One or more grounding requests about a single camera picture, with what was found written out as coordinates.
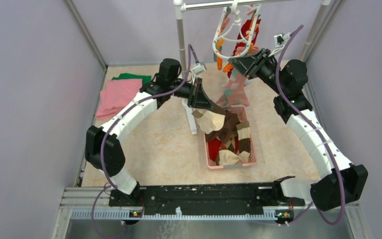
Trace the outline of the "red snowflake sock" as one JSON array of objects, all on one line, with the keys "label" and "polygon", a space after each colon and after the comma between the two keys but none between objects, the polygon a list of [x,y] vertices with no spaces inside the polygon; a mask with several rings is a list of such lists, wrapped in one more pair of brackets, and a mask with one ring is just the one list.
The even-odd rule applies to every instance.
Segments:
[{"label": "red snowflake sock", "polygon": [[260,48],[256,45],[256,40],[259,34],[259,25],[261,23],[261,19],[257,19],[256,23],[253,23],[253,20],[247,20],[242,26],[241,26],[241,33],[238,34],[237,39],[239,40],[238,43],[236,43],[235,48],[233,50],[233,56],[241,53],[245,47],[246,43],[242,41],[241,34],[245,37],[246,40],[249,38],[249,34],[251,32],[252,26],[255,25],[254,33],[252,34],[252,40],[250,42],[249,50],[247,51],[246,55],[252,55],[257,53]]}]

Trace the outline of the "pink sock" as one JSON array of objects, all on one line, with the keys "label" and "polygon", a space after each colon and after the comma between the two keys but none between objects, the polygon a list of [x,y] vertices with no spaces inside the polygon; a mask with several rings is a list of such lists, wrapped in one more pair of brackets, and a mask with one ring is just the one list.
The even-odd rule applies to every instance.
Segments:
[{"label": "pink sock", "polygon": [[219,106],[244,105],[248,107],[250,102],[244,88],[252,82],[253,79],[247,79],[236,68],[233,68],[228,82],[222,86],[223,94],[216,101],[216,104]]}]

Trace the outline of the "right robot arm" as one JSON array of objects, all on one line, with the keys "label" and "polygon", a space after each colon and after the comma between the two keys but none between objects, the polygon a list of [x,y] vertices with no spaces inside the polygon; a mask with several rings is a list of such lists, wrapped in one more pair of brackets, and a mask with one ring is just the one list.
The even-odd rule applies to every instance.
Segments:
[{"label": "right robot arm", "polygon": [[308,81],[307,66],[293,59],[280,68],[268,49],[243,57],[232,57],[228,62],[248,79],[259,78],[277,93],[274,106],[284,123],[294,131],[312,158],[320,180],[298,179],[287,176],[274,182],[272,200],[285,205],[291,198],[312,201],[328,211],[360,199],[368,171],[364,165],[353,164],[334,144],[321,126],[312,105],[302,92]]}]

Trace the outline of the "red santa sock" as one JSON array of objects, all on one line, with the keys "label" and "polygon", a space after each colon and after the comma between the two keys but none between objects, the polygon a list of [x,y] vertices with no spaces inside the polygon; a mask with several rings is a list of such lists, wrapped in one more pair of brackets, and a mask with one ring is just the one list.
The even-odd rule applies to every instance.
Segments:
[{"label": "red santa sock", "polygon": [[207,143],[209,159],[211,161],[216,162],[221,145],[222,145],[222,142],[217,138]]}]

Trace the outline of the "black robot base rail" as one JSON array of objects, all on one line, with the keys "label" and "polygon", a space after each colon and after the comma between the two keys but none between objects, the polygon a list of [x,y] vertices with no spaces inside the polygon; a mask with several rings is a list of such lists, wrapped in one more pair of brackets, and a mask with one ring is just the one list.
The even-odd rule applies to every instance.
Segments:
[{"label": "black robot base rail", "polygon": [[141,186],[131,195],[111,190],[110,207],[127,209],[127,220],[292,221],[299,198],[283,196],[272,183]]}]

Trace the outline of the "cream brown striped sock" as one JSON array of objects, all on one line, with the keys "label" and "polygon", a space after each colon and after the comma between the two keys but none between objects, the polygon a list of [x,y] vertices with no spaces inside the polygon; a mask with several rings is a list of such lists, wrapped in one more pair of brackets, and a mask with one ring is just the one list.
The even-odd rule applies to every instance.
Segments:
[{"label": "cream brown striped sock", "polygon": [[237,114],[220,108],[217,111],[194,110],[192,116],[205,134],[231,131],[239,123]]}]

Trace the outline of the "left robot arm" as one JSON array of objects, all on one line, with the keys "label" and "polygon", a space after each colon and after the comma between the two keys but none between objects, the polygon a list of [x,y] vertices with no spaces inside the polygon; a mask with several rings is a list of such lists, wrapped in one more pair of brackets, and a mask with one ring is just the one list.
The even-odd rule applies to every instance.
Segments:
[{"label": "left robot arm", "polygon": [[202,78],[206,71],[201,62],[196,62],[186,73],[191,81],[181,75],[178,60],[165,58],[153,79],[144,84],[132,101],[100,127],[90,126],[86,133],[85,159],[104,174],[113,189],[121,192],[121,200],[128,206],[139,201],[139,183],[125,169],[125,156],[121,143],[148,115],[160,108],[170,97],[183,98],[190,109],[213,110],[215,108],[205,93]]}]

